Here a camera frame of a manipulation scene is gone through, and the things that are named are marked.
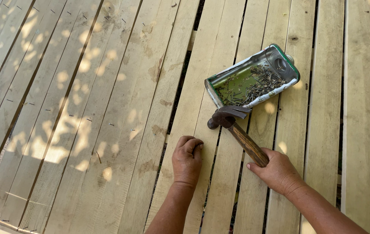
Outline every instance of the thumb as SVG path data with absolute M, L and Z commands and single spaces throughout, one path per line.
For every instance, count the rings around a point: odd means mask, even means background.
M 192 154 L 193 154 L 193 156 L 196 160 L 201 160 L 201 151 L 202 151 L 203 147 L 204 147 L 204 144 L 199 144 L 199 145 L 195 146 L 194 151 L 192 152 Z
M 255 164 L 254 162 L 250 162 L 250 163 L 247 163 L 247 168 L 252 171 L 253 173 L 255 173 L 257 176 L 260 176 L 260 172 L 261 172 L 261 167 L 259 167 L 257 164 Z

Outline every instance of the wooden handle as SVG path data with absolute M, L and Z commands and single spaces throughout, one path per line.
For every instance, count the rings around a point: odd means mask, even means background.
M 247 133 L 241 129 L 241 127 L 234 123 L 231 127 L 227 128 L 234 138 L 240 143 L 241 147 L 246 153 L 256 162 L 260 167 L 266 167 L 269 163 L 269 157 L 261 150 L 261 148 L 253 141 L 253 139 L 247 135 Z

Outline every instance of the hands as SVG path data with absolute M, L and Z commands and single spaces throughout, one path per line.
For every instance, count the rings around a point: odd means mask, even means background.
M 172 155 L 174 183 L 195 189 L 201 172 L 201 150 L 204 142 L 193 136 L 182 136 Z
M 261 168 L 255 163 L 248 163 L 247 167 L 269 188 L 287 197 L 296 189 L 307 186 L 286 155 L 267 148 L 261 149 L 269 157 L 269 164 Z

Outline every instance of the tin can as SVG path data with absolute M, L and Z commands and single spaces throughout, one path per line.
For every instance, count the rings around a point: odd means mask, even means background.
M 205 80 L 217 108 L 238 105 L 246 108 L 271 98 L 300 80 L 293 58 L 276 44 Z

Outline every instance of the rusty hammer head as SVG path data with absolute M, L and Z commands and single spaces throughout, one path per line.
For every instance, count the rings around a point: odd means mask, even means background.
M 250 113 L 251 109 L 239 106 L 221 107 L 212 115 L 212 118 L 209 119 L 207 125 L 210 129 L 216 129 L 219 125 L 229 128 L 236 121 L 234 117 L 244 119 L 247 116 L 244 112 Z

